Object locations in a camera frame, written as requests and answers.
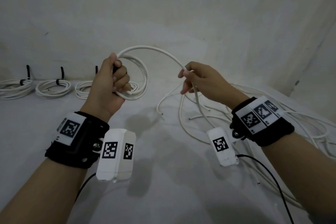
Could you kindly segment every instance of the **black cable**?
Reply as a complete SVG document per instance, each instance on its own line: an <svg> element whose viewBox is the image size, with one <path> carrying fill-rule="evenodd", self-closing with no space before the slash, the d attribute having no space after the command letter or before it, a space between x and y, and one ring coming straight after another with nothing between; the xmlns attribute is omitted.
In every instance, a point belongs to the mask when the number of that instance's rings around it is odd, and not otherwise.
<svg viewBox="0 0 336 224"><path fill-rule="evenodd" d="M280 185L278 184L278 181L275 179L275 177L272 175L272 173L271 173L271 171L269 171L268 170L268 168L267 167L265 167L265 165L263 164L263 163L261 163L258 159L256 159L256 158L254 158L254 157L251 157L251 156L248 156L248 155L244 155L244 154L238 154L237 155L237 157L238 158L240 158L240 157L247 157L247 158L252 158L254 161L257 161L260 165L262 165L263 166L263 168L265 168L266 169L266 171L271 175L271 177L273 178L273 180L275 181L275 183L276 183L276 185L278 186L278 189L279 189L279 191L280 191L280 195L281 195L281 197L282 197L282 200L283 200L283 204L285 205L285 207L286 207L286 210L287 210L287 213L288 213L288 216L289 216L289 218L290 218L290 220L291 220L291 223L292 224L294 224L294 221L293 221L293 218L292 218L292 215L291 215L291 213L290 213L290 211L289 211L289 209L288 209L288 206L287 206L287 203L286 203L286 200L285 200L285 197L284 197L284 195L283 195L283 193L282 193L282 191L281 191L281 188L280 188Z"/></svg>
<svg viewBox="0 0 336 224"><path fill-rule="evenodd" d="M78 198L79 194L82 192L84 186L85 186L85 185L87 184L87 182L88 182L92 177L94 177L95 175L96 175L96 173L94 173L94 174L91 175L89 178L87 178L86 181L83 183L82 187L80 188L80 190L79 190L78 193L77 193L77 197L76 197L76 199L75 199L75 202L77 201L77 198Z"/></svg>

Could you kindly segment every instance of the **white wall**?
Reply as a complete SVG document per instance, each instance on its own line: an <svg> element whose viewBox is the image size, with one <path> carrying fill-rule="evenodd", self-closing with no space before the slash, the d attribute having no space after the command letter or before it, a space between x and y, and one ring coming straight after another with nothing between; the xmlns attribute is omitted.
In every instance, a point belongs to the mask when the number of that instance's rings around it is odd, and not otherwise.
<svg viewBox="0 0 336 224"><path fill-rule="evenodd" d="M23 78L29 64L36 79L59 78L60 66L69 79L89 79L111 51L146 44L288 93L316 47L307 39L318 45L335 14L317 19L322 1L0 0L0 78ZM172 60L134 54L152 76L176 80Z"/></svg>
<svg viewBox="0 0 336 224"><path fill-rule="evenodd" d="M291 98L336 123L336 23Z"/></svg>

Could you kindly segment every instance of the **hand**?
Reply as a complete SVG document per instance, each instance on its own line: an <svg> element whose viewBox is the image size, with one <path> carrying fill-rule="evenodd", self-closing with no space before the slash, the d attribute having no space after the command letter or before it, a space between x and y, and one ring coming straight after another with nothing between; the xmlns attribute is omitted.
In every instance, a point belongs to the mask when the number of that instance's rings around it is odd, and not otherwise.
<svg viewBox="0 0 336 224"><path fill-rule="evenodd" d="M119 69L112 74L113 66ZM113 92L131 90L127 69L117 60L115 53L112 53L103 61L99 72L96 74L91 86L89 96L81 108L82 112L93 115L105 122L108 122L125 102L124 99Z"/></svg>
<svg viewBox="0 0 336 224"><path fill-rule="evenodd" d="M193 83L206 98L222 103L230 109L249 99L211 66L191 61L185 67L188 71L182 69L178 75L179 78L186 77L181 94L193 93Z"/></svg>

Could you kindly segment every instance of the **wrist strap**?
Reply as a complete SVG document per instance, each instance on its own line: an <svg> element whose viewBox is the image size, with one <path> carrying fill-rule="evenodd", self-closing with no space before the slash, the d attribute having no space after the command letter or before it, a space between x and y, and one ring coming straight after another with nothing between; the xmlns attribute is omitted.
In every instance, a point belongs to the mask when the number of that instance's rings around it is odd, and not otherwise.
<svg viewBox="0 0 336 224"><path fill-rule="evenodd" d="M231 127L264 147L294 132L295 128L286 121L283 111L265 96L250 98L233 109Z"/></svg>
<svg viewBox="0 0 336 224"><path fill-rule="evenodd" d="M109 128L95 116L84 112L70 113L57 129L57 137L45 157L66 166L87 169L98 160L100 154L96 151L100 151L103 144L100 138L104 138Z"/></svg>

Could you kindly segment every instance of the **left hand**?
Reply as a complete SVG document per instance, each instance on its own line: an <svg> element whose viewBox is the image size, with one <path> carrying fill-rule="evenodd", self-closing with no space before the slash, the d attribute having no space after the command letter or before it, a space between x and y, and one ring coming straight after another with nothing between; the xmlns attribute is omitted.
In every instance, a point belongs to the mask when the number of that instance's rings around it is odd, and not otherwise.
<svg viewBox="0 0 336 224"><path fill-rule="evenodd" d="M112 74L113 66L119 69ZM127 69L117 60L115 53L112 53L103 61L99 72L96 74L91 86L89 96L81 108L82 112L93 115L105 122L108 122L125 102L124 99L113 92L131 90Z"/></svg>

